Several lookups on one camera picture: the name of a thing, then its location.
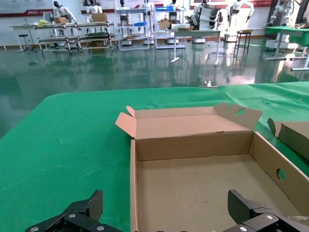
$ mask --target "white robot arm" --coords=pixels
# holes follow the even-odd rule
[[[53,15],[54,15],[54,17],[60,17],[60,14],[59,14],[59,12],[58,12],[56,7],[53,10]]]
[[[249,12],[249,17],[251,17],[254,13],[254,6],[253,6],[253,3],[249,2],[249,1],[246,1],[244,2],[243,4],[247,5],[250,7],[250,12]]]
[[[98,6],[98,13],[99,13],[99,14],[103,13],[102,7],[101,7],[101,6]]]
[[[64,12],[66,13],[66,15],[68,15],[69,17],[71,17],[73,19],[73,21],[76,23],[76,19],[74,17],[74,15],[72,14],[72,12],[68,9],[68,7],[64,7]]]

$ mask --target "open cardboard box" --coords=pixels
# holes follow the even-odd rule
[[[261,111],[226,103],[127,110],[131,115],[120,113],[116,125],[134,138],[132,232],[226,230],[235,225],[230,189],[284,216],[309,214],[309,179],[253,132]]]
[[[309,122],[267,121],[273,135],[288,147],[309,159]]]

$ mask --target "stool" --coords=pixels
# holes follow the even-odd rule
[[[18,35],[18,37],[23,37],[23,38],[24,38],[24,41],[25,41],[24,49],[21,50],[20,52],[24,52],[24,51],[31,50],[31,47],[27,44],[27,41],[26,41],[26,37],[27,37],[27,36],[28,36],[28,35],[26,35],[26,34]]]
[[[234,55],[235,55],[235,51],[237,49],[236,56],[238,56],[238,50],[239,50],[240,47],[243,47],[243,52],[244,53],[245,53],[245,49],[247,49],[247,55],[248,55],[251,33],[252,33],[252,30],[240,30],[240,31],[237,31],[236,43],[235,43],[235,48],[234,48]],[[240,45],[240,40],[241,40],[241,36],[242,35],[246,36],[245,44],[244,45]]]

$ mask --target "green table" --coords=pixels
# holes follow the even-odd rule
[[[305,65],[303,68],[291,68],[291,71],[308,71],[309,64],[309,56],[305,57],[307,47],[309,46],[309,29],[295,29],[287,26],[279,26],[279,27],[269,27],[266,29],[265,34],[274,34],[279,33],[279,40],[276,48],[275,57],[266,58],[266,60],[298,60],[298,59],[306,59]],[[282,41],[283,35],[289,35],[290,43],[296,43],[298,45],[304,46],[304,50],[300,57],[278,57],[280,45]]]
[[[128,232],[130,138],[114,124],[127,105],[153,109],[236,102],[263,110],[256,130],[309,175],[306,161],[265,127],[269,116],[275,120],[309,120],[308,92],[309,83],[301,82],[48,97],[0,140],[0,231],[23,231],[102,189],[100,221]]]

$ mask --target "poster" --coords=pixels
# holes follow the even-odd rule
[[[0,0],[0,17],[40,16],[52,11],[51,0]]]
[[[82,14],[86,14],[87,6],[90,4],[89,0],[79,0]],[[125,6],[130,8],[139,8],[143,0],[125,0]],[[163,6],[163,0],[150,0],[154,1],[155,6]],[[96,0],[96,3],[102,7],[104,13],[114,13],[115,1],[114,0]],[[116,0],[117,7],[120,6],[120,0]]]

